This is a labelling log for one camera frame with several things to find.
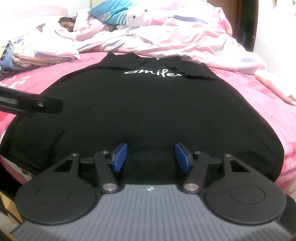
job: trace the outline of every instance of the gray ribbed plate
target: gray ribbed plate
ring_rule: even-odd
[[[42,226],[24,222],[18,241],[287,241],[276,222],[240,226],[212,214],[197,195],[175,185],[126,185],[103,195],[92,212],[72,223]]]

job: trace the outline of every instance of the headboard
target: headboard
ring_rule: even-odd
[[[68,10],[54,5],[7,8],[0,14],[0,47],[7,41],[22,37],[43,23],[68,17]]]

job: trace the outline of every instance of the silver bolt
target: silver bolt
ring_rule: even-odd
[[[117,189],[117,185],[114,183],[106,183],[103,185],[105,191],[114,191]]]
[[[41,102],[41,101],[38,101],[38,102],[37,102],[37,105],[38,105],[39,107],[44,107],[44,103]]]
[[[187,183],[184,185],[184,189],[187,190],[187,191],[196,191],[199,189],[199,186],[195,183]]]

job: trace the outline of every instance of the pillow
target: pillow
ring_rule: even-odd
[[[105,0],[89,10],[89,14],[98,18],[102,23],[125,25],[126,12],[134,3],[130,0]]]

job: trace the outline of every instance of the black t-shirt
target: black t-shirt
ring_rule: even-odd
[[[62,99],[63,111],[16,118],[1,144],[4,157],[36,174],[70,153],[90,157],[121,142],[125,183],[174,183],[176,142],[211,157],[231,153],[272,181],[281,172],[273,129],[205,64],[109,53],[43,94]]]

